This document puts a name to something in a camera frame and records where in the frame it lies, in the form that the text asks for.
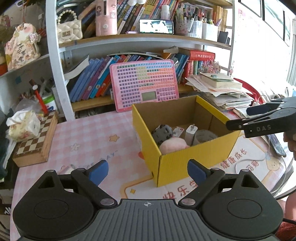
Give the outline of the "white charger plug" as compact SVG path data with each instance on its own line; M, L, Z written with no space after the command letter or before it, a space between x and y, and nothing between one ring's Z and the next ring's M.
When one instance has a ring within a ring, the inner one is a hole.
M192 145L194 141L194 136L197 130L198 130L198 127L194 124L188 126L188 128L186 129L185 138L184 138L187 145L189 146Z

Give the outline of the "dark smartphone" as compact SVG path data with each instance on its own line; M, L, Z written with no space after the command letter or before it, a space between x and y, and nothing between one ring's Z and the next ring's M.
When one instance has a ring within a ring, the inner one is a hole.
M269 144L273 147L275 153L278 156L282 156L282 157L287 156L286 152L284 151L282 145L280 144L275 134L267 135L266 137L268 139Z

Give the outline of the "pink plaid tablecloth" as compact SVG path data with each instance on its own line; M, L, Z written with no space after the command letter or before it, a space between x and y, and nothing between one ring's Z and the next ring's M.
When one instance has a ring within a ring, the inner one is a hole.
M16 205L46 170L68 174L101 160L108 162L109 172L100 188L116 200L180 200L196 188L190 177L157 187L144 161L132 113L109 112L58 124L48 161L19 169L12 204Z

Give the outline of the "stack of papers and books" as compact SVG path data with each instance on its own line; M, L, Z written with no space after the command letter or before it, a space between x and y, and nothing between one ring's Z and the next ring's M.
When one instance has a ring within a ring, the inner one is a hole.
M246 108L254 102L251 91L244 88L241 82L222 73L190 75L186 84L221 109Z

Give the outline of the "grey tape roll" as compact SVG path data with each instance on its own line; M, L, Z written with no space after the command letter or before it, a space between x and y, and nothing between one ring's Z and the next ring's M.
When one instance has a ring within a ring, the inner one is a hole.
M218 136L209 130L197 130L194 139L193 146L205 143L207 141L211 141L216 139Z

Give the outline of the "yellow cardboard box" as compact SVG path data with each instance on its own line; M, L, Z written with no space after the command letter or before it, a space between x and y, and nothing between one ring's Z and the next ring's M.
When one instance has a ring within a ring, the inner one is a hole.
M132 121L157 187L186 178L191 159L207 168L224 161L240 136L239 131L227 130L228 118L199 96L134 104ZM215 134L216 138L194 145L185 141L185 132L174 137L168 131L160 134L157 130L161 126L186 130L191 125Z

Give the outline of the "pink plush toy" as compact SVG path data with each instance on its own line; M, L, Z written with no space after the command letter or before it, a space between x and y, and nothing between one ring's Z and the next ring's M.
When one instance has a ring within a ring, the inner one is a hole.
M161 152L162 155L166 155L169 153L173 153L176 151L180 151L183 149L187 149L190 146L187 145L186 141L183 138L170 138L166 141L164 141L160 146L159 146L159 150Z

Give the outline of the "wooden chess board box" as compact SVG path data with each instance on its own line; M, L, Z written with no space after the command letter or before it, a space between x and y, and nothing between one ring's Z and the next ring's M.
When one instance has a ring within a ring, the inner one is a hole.
M16 145L12 160L19 168L48 161L57 123L57 112L50 112L43 117L40 131L35 138Z

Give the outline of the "grey toy car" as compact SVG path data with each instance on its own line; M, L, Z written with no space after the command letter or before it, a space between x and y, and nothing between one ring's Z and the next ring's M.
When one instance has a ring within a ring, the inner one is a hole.
M159 125L151 132L151 135L157 146L160 146L164 141L173 137L173 131L168 125Z

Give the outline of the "red dictionary book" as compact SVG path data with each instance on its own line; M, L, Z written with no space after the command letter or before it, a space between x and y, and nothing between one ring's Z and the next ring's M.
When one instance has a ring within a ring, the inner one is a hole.
M188 49L188 48L178 48L178 52L189 56L189 60L192 60L192 61L215 60L215 53L208 52L208 51Z

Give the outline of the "floral tissue pack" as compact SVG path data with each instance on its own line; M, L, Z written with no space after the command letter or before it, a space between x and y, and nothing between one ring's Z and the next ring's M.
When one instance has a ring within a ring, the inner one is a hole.
M34 111L20 110L6 120L6 125L9 127L9 137L22 142L37 137L41 122Z

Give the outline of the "white green jar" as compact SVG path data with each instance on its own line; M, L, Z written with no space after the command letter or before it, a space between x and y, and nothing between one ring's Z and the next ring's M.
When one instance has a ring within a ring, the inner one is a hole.
M42 96L43 102L48 110L48 112L53 112L57 110L55 97L52 93L48 93Z

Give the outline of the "white pen holder cups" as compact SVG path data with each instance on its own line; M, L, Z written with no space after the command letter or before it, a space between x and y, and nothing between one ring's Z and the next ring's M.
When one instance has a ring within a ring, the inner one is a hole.
M184 16L175 16L174 31L176 35L204 39L217 42L218 27L214 24L199 20L187 19Z

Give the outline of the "row of leaning books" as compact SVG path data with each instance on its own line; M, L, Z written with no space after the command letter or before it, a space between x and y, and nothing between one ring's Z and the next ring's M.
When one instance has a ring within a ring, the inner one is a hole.
M107 89L107 85L111 83L109 70L111 64L161 59L157 55L136 52L113 54L100 59L89 59L87 56L77 65L78 74L74 76L76 82L68 88L70 101L74 103L100 96Z

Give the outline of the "red white pen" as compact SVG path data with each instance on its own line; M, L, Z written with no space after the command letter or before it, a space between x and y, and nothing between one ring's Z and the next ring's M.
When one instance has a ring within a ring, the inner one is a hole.
M36 96L36 98L38 99L38 101L39 101L39 103L41 105L41 108L42 108L42 110L44 112L44 115L47 115L48 114L48 109L45 106L45 104L43 102L43 99L41 98L41 96L40 96L40 94L38 92L38 86L36 84L33 86L33 91L34 91L35 96Z

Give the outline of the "pink toy keyboard tablet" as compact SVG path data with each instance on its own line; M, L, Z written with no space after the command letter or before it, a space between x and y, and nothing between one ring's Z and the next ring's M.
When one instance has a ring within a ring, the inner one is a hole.
M116 111L132 105L179 98L173 60L145 60L111 64L110 76Z

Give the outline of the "white wooden bookshelf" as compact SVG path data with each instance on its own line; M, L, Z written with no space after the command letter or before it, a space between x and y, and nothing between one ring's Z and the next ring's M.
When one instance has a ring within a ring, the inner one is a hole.
M29 80L52 75L55 81L62 112L68 121L74 120L77 111L113 104L110 97L98 97L71 103L65 84L63 65L72 66L84 57L103 57L112 53L138 51L163 52L164 49L177 46L181 48L202 49L211 46L224 49L228 64L233 63L233 45L226 45L205 39L168 34L124 34L82 39L59 44L55 21L55 1L46 1L45 19L48 54L36 61L1 76L1 111L8 114L15 108L18 95L29 89Z

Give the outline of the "plush doll figure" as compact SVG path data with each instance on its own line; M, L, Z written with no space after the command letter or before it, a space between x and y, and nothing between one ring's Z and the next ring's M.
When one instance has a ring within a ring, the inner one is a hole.
M32 24L17 26L4 48L8 71L22 68L38 59L41 56L37 46L40 40L41 36Z

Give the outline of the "white quilted handbag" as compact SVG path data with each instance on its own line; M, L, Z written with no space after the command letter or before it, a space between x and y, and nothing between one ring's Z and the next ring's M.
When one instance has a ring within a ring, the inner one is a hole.
M73 20L62 22L63 15L69 14ZM63 10L57 15L57 35L59 44L81 40L83 38L81 20L71 9Z

